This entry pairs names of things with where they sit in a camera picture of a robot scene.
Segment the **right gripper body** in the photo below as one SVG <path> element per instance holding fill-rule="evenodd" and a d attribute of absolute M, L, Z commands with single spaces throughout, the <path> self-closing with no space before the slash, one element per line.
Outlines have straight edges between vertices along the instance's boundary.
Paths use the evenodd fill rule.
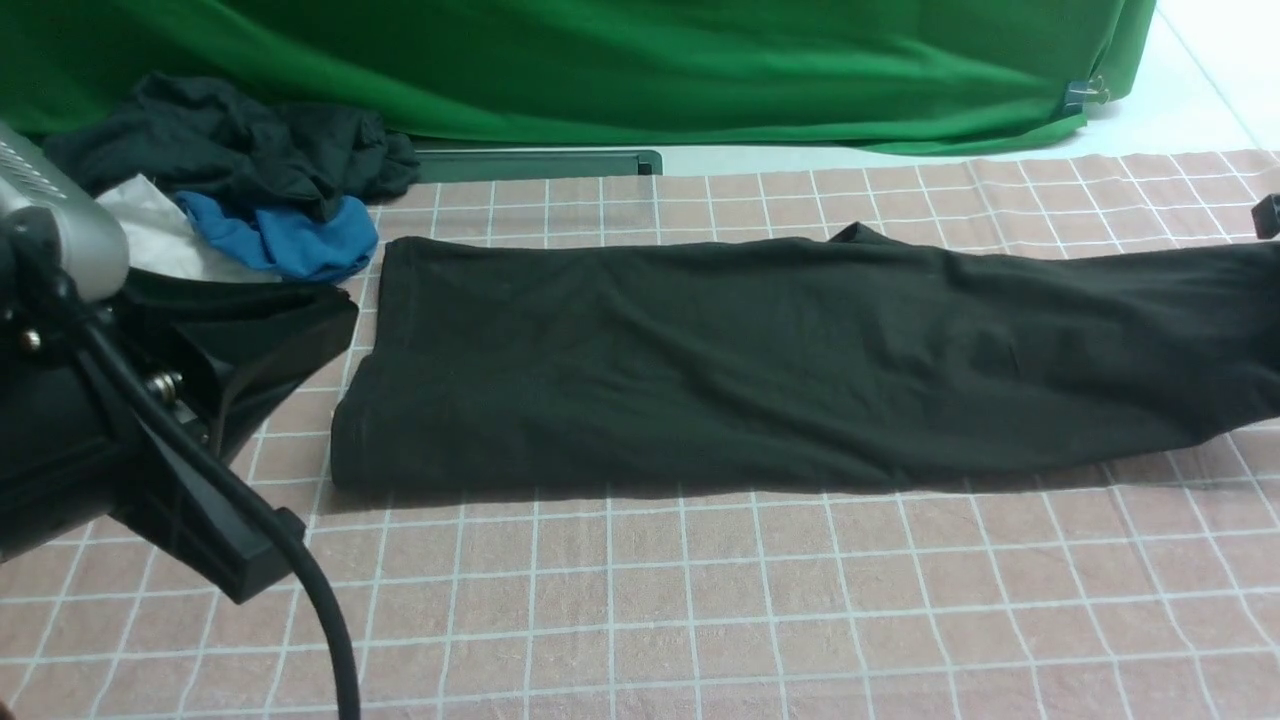
<path fill-rule="evenodd" d="M 1280 236 L 1280 195 L 1262 197 L 1251 209 L 1251 218 L 1257 240 L 1276 240 Z"/>

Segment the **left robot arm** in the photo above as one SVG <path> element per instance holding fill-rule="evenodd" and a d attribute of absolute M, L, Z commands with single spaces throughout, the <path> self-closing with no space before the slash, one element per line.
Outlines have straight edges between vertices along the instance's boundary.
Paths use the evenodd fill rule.
<path fill-rule="evenodd" d="M 3 559 L 109 516 L 236 603 L 287 578 L 262 529 L 64 329 L 52 301 L 67 290 L 166 416 L 223 464 L 349 347 L 351 296 L 134 269 L 122 224 L 3 127 Z"/>

